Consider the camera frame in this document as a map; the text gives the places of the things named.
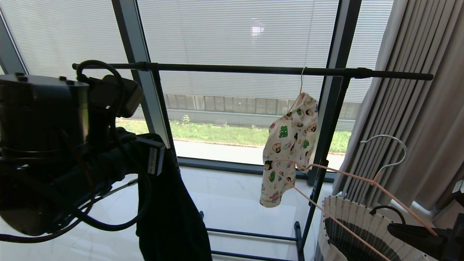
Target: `black pants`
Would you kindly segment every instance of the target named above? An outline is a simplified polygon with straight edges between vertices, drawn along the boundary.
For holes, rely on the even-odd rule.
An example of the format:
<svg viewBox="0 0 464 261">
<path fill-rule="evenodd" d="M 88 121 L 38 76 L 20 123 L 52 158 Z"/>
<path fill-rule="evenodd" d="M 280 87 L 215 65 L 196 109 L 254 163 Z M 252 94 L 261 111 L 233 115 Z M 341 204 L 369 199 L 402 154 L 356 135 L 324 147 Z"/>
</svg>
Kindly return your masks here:
<svg viewBox="0 0 464 261">
<path fill-rule="evenodd" d="M 154 135 L 154 140 L 162 142 Z M 150 210 L 137 223 L 139 246 L 145 261 L 212 261 L 208 232 L 190 197 L 175 158 L 168 151 L 162 173 L 150 177 Z M 139 208 L 143 204 L 139 182 Z"/>
</svg>

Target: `woven basket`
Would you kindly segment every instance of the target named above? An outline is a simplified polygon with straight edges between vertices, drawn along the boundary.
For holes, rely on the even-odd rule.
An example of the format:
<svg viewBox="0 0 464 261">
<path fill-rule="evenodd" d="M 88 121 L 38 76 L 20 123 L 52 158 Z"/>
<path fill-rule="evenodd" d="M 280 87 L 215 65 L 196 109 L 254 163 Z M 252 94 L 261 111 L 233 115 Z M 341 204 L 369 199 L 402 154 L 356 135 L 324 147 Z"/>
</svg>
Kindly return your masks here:
<svg viewBox="0 0 464 261">
<path fill-rule="evenodd" d="M 337 196 L 326 197 L 323 201 L 323 208 L 391 261 L 428 260 L 424 253 L 390 235 L 387 226 L 392 221 L 379 214 L 371 213 L 372 209 Z M 383 260 L 377 253 L 325 215 L 322 216 L 319 227 L 314 258 L 315 261 Z"/>
</svg>

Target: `white tile floor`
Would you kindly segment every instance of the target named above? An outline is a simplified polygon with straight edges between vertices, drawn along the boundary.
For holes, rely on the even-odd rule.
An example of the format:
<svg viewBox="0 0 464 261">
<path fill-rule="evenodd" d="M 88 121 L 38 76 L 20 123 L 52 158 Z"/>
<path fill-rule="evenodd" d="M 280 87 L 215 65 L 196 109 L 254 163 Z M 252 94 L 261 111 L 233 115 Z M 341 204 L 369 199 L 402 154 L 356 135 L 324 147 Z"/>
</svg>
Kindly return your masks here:
<svg viewBox="0 0 464 261">
<path fill-rule="evenodd" d="M 279 207 L 266 209 L 259 205 L 261 176 L 227 173 L 211 170 L 182 168 L 182 178 L 199 210 L 205 213 L 205 224 L 210 228 L 247 231 L 270 235 L 293 236 L 295 221 L 304 227 L 309 206 L 307 200 L 294 189 L 287 191 Z M 128 176 L 124 183 L 134 178 Z M 305 181 L 297 187 L 307 195 L 311 188 Z M 322 195 L 327 196 L 331 184 L 324 184 Z M 136 214 L 137 187 L 129 187 L 95 206 L 90 215 L 103 222 L 122 223 Z M 315 231 L 321 213 L 316 212 L 304 248 L 310 260 L 315 247 Z M 0 232 L 16 234 L 3 221 Z M 296 260 L 294 242 L 273 241 L 228 234 L 210 233 L 213 250 L 262 255 Z M 2 261 L 142 261 L 138 248 L 135 226 L 120 232 L 104 232 L 86 224 L 79 224 L 69 233 L 55 240 L 40 244 L 0 243 Z M 237 258 L 214 256 L 225 261 Z"/>
</svg>

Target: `beige curtain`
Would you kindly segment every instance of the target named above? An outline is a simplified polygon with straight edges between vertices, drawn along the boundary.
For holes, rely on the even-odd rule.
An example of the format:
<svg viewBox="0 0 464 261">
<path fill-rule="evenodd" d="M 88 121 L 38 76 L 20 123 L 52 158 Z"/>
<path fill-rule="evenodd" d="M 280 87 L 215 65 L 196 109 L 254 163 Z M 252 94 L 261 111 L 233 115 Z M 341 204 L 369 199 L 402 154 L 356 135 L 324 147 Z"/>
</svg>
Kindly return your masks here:
<svg viewBox="0 0 464 261">
<path fill-rule="evenodd" d="M 363 101 L 341 170 L 373 178 L 403 157 L 387 138 L 401 139 L 407 160 L 387 169 L 380 184 L 406 205 L 444 208 L 464 177 L 464 11 L 462 0 L 396 0 L 379 52 L 377 70 L 423 72 L 433 81 L 375 79 Z M 390 198 L 356 179 L 337 176 L 333 194 L 374 206 Z"/>
</svg>

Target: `basket handle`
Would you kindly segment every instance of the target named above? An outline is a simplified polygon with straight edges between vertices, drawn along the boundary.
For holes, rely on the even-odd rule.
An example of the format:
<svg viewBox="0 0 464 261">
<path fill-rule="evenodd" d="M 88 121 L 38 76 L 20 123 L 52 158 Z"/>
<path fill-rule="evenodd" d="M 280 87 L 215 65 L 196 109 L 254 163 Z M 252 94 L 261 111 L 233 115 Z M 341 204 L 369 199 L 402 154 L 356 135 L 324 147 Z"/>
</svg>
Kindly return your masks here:
<svg viewBox="0 0 464 261">
<path fill-rule="evenodd" d="M 396 208 L 394 208 L 392 206 L 377 206 L 377 207 L 373 208 L 371 210 L 371 212 L 369 212 L 369 214 L 375 215 L 377 213 L 378 209 L 391 209 L 391 210 L 395 211 L 400 216 L 400 219 L 401 219 L 401 222 L 403 223 L 403 225 L 406 225 L 406 220 L 405 220 L 405 217 L 403 217 L 403 214 L 399 210 L 397 210 Z"/>
</svg>

